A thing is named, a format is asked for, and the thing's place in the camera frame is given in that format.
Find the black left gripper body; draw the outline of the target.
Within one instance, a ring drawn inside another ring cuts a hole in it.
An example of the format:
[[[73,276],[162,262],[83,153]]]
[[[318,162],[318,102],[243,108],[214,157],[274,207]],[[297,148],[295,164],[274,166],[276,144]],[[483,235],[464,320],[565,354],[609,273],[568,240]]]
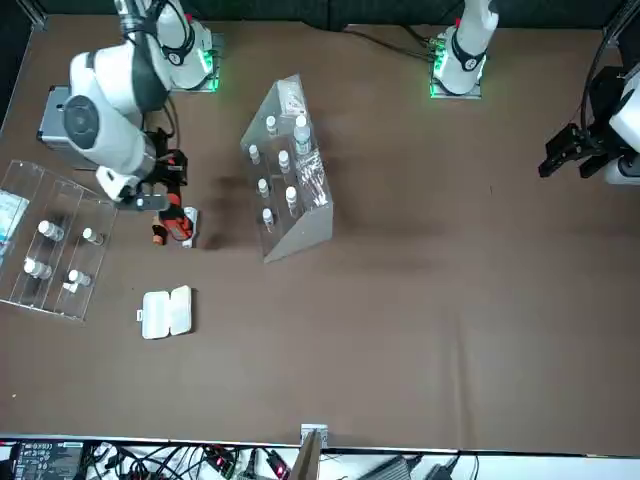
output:
[[[579,140],[576,161],[598,156],[611,161],[623,155],[623,143],[609,124],[576,125],[575,129]]]

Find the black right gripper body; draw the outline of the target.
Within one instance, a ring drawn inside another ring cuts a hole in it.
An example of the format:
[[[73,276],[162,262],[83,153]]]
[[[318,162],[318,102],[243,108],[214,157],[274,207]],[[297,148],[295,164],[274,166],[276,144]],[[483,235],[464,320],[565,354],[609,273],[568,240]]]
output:
[[[167,168],[169,149],[167,145],[160,145],[156,150],[156,159],[152,171],[139,184],[141,194],[153,194],[158,186],[168,190],[171,178]]]

